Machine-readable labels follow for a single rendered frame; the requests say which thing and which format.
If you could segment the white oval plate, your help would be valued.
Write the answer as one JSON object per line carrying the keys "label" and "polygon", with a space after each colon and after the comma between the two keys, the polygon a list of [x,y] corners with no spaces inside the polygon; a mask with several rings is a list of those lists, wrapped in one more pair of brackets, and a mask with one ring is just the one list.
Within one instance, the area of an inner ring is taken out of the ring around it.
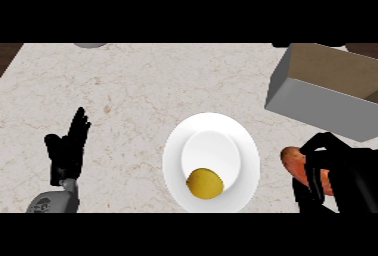
{"label": "white oval plate", "polygon": [[[225,190],[208,200],[189,192],[186,180],[198,168],[220,177]],[[260,156],[244,126],[226,115],[200,113],[176,126],[166,142],[163,173],[169,191],[188,212],[238,212],[260,180]]]}

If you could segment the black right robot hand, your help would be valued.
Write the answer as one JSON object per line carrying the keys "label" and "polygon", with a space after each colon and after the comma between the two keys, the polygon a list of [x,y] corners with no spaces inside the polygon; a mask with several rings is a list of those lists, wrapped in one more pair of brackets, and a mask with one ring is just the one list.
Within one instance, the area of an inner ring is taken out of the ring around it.
{"label": "black right robot hand", "polygon": [[309,186],[293,180],[301,213],[332,213],[324,206],[321,170],[328,170],[341,213],[378,213],[378,150],[352,148],[331,132],[318,133],[300,148]]}

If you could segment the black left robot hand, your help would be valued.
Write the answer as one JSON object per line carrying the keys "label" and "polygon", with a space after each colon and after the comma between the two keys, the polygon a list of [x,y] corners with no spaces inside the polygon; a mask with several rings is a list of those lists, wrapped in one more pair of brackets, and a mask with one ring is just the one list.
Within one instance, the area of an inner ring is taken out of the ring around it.
{"label": "black left robot hand", "polygon": [[84,108],[77,109],[68,134],[45,136],[50,164],[50,185],[59,186],[65,179],[77,180],[81,174],[84,146],[92,123]]}

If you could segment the grey cardboard box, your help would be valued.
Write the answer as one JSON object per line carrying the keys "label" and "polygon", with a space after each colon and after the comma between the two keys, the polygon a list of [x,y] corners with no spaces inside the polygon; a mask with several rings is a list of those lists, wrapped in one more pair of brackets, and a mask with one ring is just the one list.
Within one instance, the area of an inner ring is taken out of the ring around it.
{"label": "grey cardboard box", "polygon": [[365,142],[378,137],[378,59],[315,43],[290,45],[265,108]]}

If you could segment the grey round object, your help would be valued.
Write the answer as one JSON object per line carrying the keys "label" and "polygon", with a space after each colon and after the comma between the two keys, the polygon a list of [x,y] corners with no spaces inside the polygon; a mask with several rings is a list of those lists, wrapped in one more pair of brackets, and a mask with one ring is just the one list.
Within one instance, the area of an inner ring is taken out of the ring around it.
{"label": "grey round object", "polygon": [[107,43],[74,43],[80,48],[93,49],[107,45]]}

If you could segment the yellow lemon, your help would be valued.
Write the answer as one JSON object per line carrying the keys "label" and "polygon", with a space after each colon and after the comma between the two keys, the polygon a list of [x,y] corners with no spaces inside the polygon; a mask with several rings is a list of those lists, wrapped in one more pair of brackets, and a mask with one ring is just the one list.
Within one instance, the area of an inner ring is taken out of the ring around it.
{"label": "yellow lemon", "polygon": [[205,168],[198,168],[192,171],[186,179],[186,186],[192,195],[203,200],[216,198],[225,189],[219,175]]}

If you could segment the orange sweet potato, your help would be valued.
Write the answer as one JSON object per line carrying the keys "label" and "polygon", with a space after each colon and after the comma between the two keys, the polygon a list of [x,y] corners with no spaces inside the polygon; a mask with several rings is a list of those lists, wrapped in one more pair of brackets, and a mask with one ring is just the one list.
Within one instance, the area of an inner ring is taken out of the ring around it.
{"label": "orange sweet potato", "polygon": [[[298,147],[285,147],[281,151],[281,161],[284,164],[285,169],[298,180],[303,185],[309,185],[304,163],[306,163],[306,156],[300,153]],[[321,181],[322,181],[322,188],[324,193],[327,196],[332,196],[332,187],[328,178],[329,171],[327,169],[321,170]]]}

